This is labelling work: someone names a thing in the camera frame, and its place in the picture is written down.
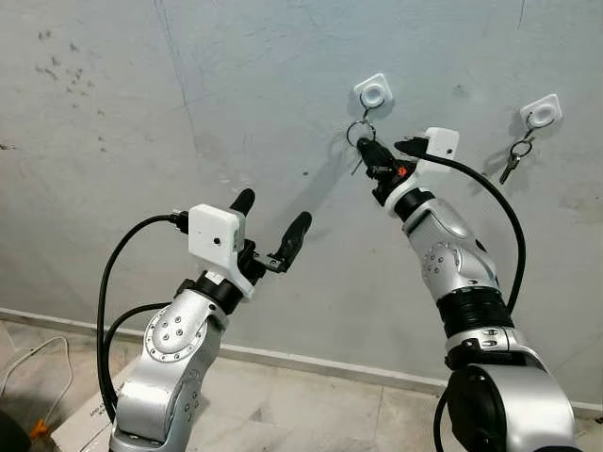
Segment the key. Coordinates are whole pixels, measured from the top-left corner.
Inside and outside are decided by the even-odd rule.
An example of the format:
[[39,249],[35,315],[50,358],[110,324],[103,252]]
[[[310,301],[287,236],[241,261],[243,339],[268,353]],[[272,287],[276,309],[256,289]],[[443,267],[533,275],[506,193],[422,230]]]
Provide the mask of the key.
[[501,185],[504,185],[508,181],[508,178],[512,175],[513,170],[518,167],[518,164],[521,163],[521,160],[533,150],[533,143],[531,142],[534,139],[534,130],[534,128],[529,128],[523,137],[509,147],[507,165],[505,165],[498,180]]
[[[349,124],[348,128],[345,130],[345,141],[348,142],[348,145],[352,147],[354,151],[357,150],[356,143],[358,139],[373,139],[375,141],[378,138],[378,129],[376,129],[375,124],[370,119],[370,112],[373,111],[373,107],[365,107],[363,108],[363,112],[361,118],[358,121],[353,121]],[[358,135],[357,138],[353,138],[353,133],[357,132],[358,126],[363,128],[362,133]]]

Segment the white baseboard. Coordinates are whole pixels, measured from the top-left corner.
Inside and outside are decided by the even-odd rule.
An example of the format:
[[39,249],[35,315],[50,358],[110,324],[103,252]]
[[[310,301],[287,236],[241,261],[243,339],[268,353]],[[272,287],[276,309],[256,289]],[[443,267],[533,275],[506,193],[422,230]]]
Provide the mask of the white baseboard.
[[[0,307],[0,320],[22,323],[26,326],[56,329],[56,331],[69,332],[70,334],[83,334],[89,337],[94,335],[94,327],[85,322],[52,317],[51,315],[22,313],[22,311],[6,309],[6,307]],[[296,354],[276,352],[276,350],[223,345],[220,348],[220,356],[223,359],[233,359],[233,361],[270,367],[285,367],[285,369],[324,376],[324,378],[357,380],[357,382],[365,384],[406,389],[406,391],[427,393],[427,395],[439,396],[444,388],[447,388],[446,379],[423,378],[423,376],[396,373],[396,371],[379,369],[379,367],[296,356]]]

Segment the white wall hook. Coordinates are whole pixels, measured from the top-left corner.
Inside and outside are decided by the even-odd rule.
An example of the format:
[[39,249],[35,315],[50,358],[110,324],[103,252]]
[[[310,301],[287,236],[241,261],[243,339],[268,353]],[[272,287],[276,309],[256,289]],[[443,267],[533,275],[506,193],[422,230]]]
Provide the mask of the white wall hook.
[[395,99],[384,73],[375,73],[365,81],[359,82],[353,87],[352,93],[359,105],[365,109],[387,106]]
[[550,93],[518,109],[518,116],[529,129],[544,128],[563,118],[559,95]]

